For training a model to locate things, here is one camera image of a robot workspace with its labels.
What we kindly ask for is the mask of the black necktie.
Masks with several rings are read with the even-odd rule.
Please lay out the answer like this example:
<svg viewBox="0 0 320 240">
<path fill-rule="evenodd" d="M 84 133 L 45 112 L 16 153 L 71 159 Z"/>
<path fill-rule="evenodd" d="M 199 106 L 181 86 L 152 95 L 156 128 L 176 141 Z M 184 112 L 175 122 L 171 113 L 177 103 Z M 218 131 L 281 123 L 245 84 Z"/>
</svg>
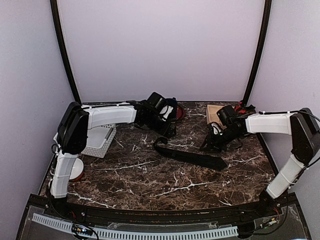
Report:
<svg viewBox="0 0 320 240">
<path fill-rule="evenodd" d="M 154 150 L 165 158 L 173 159 L 183 163 L 193 164 L 215 171 L 222 171 L 228 166 L 221 157 L 165 148 L 158 146 L 158 143 L 167 144 L 168 139 L 165 137 L 159 137 L 153 143 Z"/>
</svg>

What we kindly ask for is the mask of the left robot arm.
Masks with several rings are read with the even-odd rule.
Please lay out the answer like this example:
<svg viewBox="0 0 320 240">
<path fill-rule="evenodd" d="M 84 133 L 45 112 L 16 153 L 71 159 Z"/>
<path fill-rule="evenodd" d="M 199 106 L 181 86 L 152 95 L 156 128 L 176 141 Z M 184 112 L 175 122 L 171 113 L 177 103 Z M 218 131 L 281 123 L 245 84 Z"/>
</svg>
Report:
<svg viewBox="0 0 320 240">
<path fill-rule="evenodd" d="M 68 184 L 73 165 L 87 146 L 89 130 L 105 125 L 135 124 L 171 138 L 176 135 L 177 107 L 174 97 L 165 98 L 156 92 L 141 101 L 89 106 L 70 103 L 55 135 L 58 152 L 47 193 L 51 210 L 60 218 L 67 218 L 71 213 L 67 204 Z"/>
</svg>

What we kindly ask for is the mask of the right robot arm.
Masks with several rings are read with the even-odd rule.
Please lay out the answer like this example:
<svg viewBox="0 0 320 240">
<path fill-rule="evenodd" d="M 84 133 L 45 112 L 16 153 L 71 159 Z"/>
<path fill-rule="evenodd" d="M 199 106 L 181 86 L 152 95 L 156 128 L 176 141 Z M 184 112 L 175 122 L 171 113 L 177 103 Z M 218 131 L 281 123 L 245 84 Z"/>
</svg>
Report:
<svg viewBox="0 0 320 240">
<path fill-rule="evenodd" d="M 274 179 L 259 194 L 255 213 L 266 217 L 277 205 L 277 199 L 294 186 L 310 166 L 318 162 L 320 152 L 320 119 L 308 107 L 288 111 L 259 111 L 253 105 L 227 105 L 216 115 L 219 123 L 208 124 L 208 133 L 200 149 L 224 152 L 235 139 L 249 135 L 276 135 L 285 140 L 288 159 Z"/>
</svg>

